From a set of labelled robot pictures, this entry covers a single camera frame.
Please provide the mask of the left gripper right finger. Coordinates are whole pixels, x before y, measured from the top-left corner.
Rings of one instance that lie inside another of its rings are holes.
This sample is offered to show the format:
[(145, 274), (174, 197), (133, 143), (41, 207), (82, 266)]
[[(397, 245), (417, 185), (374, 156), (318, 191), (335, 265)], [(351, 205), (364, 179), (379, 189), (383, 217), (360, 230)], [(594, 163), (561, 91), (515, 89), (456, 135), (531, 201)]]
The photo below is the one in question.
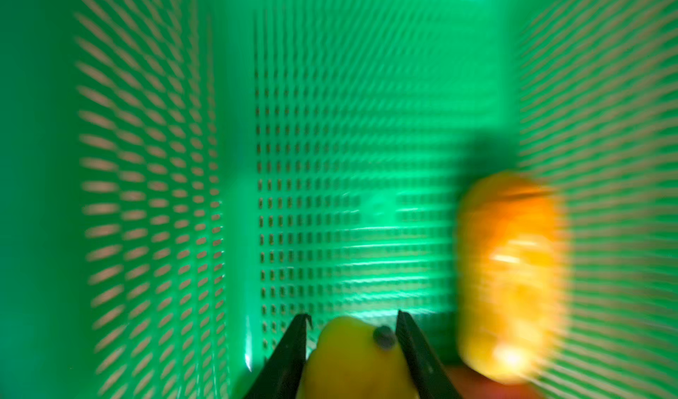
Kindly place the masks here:
[(395, 335), (421, 399), (462, 399), (411, 314), (399, 311)]

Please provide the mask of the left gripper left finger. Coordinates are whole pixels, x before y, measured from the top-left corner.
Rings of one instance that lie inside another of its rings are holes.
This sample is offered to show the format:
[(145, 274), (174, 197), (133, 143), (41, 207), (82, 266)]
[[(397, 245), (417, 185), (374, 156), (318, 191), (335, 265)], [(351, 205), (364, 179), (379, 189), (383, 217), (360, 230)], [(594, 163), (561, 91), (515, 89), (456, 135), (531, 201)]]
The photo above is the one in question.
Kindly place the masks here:
[(307, 363), (309, 314), (297, 314), (245, 394), (246, 399), (295, 399)]

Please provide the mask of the curved yellow mango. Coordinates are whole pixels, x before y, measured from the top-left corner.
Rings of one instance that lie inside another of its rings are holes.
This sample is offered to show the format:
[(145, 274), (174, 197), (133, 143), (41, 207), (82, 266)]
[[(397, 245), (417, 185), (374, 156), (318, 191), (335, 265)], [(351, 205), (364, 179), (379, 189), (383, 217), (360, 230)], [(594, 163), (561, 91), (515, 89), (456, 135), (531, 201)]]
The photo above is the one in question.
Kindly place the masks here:
[(298, 387), (298, 398), (417, 398), (394, 330), (351, 316), (321, 331)]

